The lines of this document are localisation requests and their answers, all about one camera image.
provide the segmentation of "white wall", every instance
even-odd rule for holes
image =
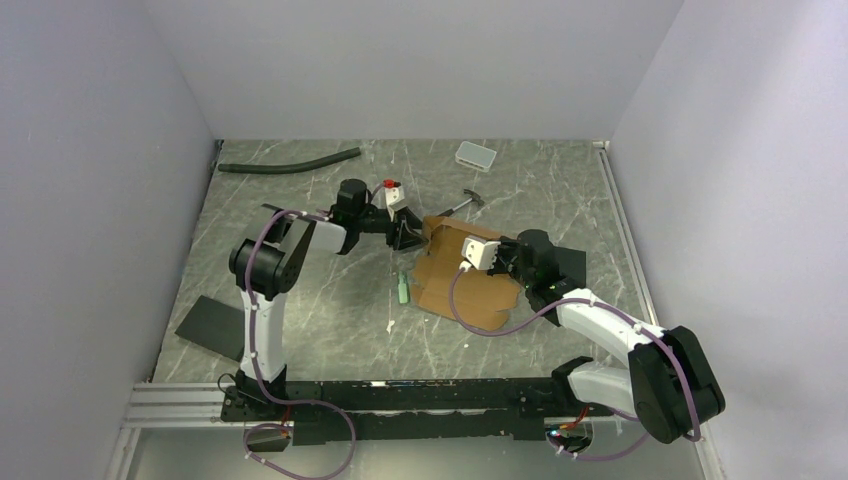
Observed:
[[[687,0],[612,139],[660,321],[730,478],[848,472],[848,4]]]
[[[146,0],[219,138],[609,138],[682,0]]]
[[[102,478],[213,151],[140,0],[0,6],[0,477]]]

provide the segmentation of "cardboard box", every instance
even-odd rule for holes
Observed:
[[[410,294],[420,308],[455,320],[448,304],[448,289],[463,260],[465,237],[497,240],[502,235],[449,217],[424,217],[421,233],[429,243],[412,270]],[[457,282],[454,301],[466,323],[497,330],[509,319],[509,310],[517,304],[520,292],[521,286],[506,274],[489,276],[472,270]]]

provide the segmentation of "gray marble floor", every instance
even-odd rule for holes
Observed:
[[[221,162],[280,164],[360,146],[363,156],[287,176],[216,172],[200,215],[154,375],[157,382],[209,382],[236,362],[174,334],[199,295],[240,308],[227,270],[230,249],[262,203],[315,210],[333,203],[339,182],[384,178],[405,183],[415,212],[434,214],[472,188],[487,200],[457,217],[516,235],[550,232],[555,244],[588,252],[589,287],[641,317],[638,294],[601,169],[587,141],[472,140],[498,152],[489,173],[454,161],[460,140],[227,141]],[[401,305],[397,274],[419,251],[392,252],[363,236],[347,256],[316,254],[304,265],[286,305],[284,344],[292,380],[547,376],[579,355],[605,357],[580,335],[540,320],[508,337],[483,338],[450,319]],[[531,314],[523,296],[510,323]],[[391,332],[387,331],[394,321]]]

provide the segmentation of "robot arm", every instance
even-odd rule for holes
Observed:
[[[250,286],[255,292],[255,339],[264,388],[286,397],[286,360],[282,345],[283,309],[287,293],[300,274],[309,249],[347,254],[361,233],[382,233],[395,250],[420,246],[421,220],[406,206],[402,186],[382,186],[386,208],[378,208],[361,180],[345,180],[329,216],[281,217],[270,227],[257,250]],[[260,388],[250,356],[249,320],[254,301],[246,292],[248,258],[261,232],[280,209],[263,205],[247,227],[244,240],[233,249],[229,267],[242,290],[245,312],[245,354],[235,375],[239,398],[269,405]],[[625,368],[614,368],[589,357],[579,357],[552,372],[553,398],[561,405],[599,404],[627,414],[635,413],[645,429],[663,443],[694,427],[685,397],[693,399],[696,420],[703,423],[724,410],[724,397],[695,335],[684,327],[666,330],[634,319],[616,309],[593,306],[597,299],[585,288],[585,253],[551,244],[548,234],[527,230],[516,239],[485,241],[469,237],[463,245],[467,267],[488,274],[508,274],[525,288],[535,311],[560,302],[545,318],[556,326],[576,330],[597,342]],[[677,369],[666,353],[640,332],[649,332],[673,351]],[[685,389],[677,372],[683,372]]]
[[[596,307],[596,302],[603,302],[583,288],[585,271],[575,268],[580,264],[576,258],[580,254],[553,246],[541,230],[522,232],[515,240],[468,237],[462,251],[466,262],[461,268],[474,267],[490,275],[509,274],[524,285],[535,311],[560,301],[545,318],[588,337],[625,366],[613,368],[589,357],[566,363],[553,372],[553,377],[567,400],[635,414],[663,443],[685,435],[693,425],[681,379],[664,352],[643,334],[648,332],[667,344],[679,362],[698,421],[703,423],[723,411],[724,396],[695,335],[684,327],[666,330],[614,308]]]
[[[371,192],[361,180],[342,182],[336,203],[329,217],[305,214],[283,217],[265,237],[256,256],[251,274],[251,287],[256,294],[256,348],[261,377],[271,393],[283,394],[285,384],[285,349],[283,311],[289,290],[294,286],[307,251],[325,251],[345,255],[359,241],[360,233],[383,233],[386,244],[395,250],[422,245],[426,239],[415,229],[421,221],[406,205],[403,187],[399,182],[386,180],[381,185],[386,208],[373,204]],[[236,382],[249,396],[262,399],[256,385],[256,372],[250,357],[250,313],[253,302],[246,291],[245,269],[259,234],[269,220],[281,209],[262,205],[245,229],[244,240],[230,254],[230,272],[236,275],[241,290],[245,315],[245,349],[236,374]]]

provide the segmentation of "hammer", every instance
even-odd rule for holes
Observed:
[[[471,191],[471,190],[469,190],[469,189],[467,189],[467,188],[463,188],[463,189],[462,189],[462,193],[464,193],[464,194],[466,194],[466,195],[469,195],[471,198],[469,198],[469,199],[467,199],[467,200],[463,201],[462,203],[460,203],[459,205],[457,205],[457,206],[455,206],[455,207],[453,207],[453,208],[449,208],[449,209],[445,210],[444,212],[440,213],[438,216],[440,216],[440,217],[450,217],[450,216],[451,216],[451,215],[453,215],[453,214],[454,214],[457,210],[459,210],[460,208],[462,208],[462,207],[464,207],[464,206],[468,205],[468,204],[469,204],[469,203],[471,203],[471,202],[476,203],[478,207],[482,207],[483,205],[485,205],[485,204],[486,204],[486,202],[484,202],[484,201],[483,201],[483,199],[482,199],[482,198],[480,198],[480,195],[477,195],[476,193],[474,193],[473,191]]]

